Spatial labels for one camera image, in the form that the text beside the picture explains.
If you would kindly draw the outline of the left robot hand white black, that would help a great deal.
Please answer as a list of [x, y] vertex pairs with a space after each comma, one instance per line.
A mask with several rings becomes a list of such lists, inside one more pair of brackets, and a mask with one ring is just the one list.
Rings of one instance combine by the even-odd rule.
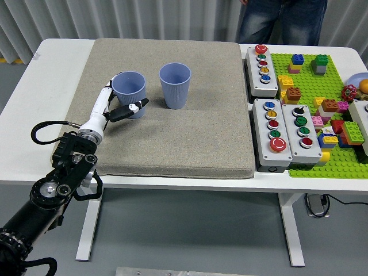
[[108, 121], [142, 117], [148, 103], [145, 85], [145, 77], [139, 72], [115, 75], [101, 90], [90, 118], [79, 128], [78, 136], [100, 144]]

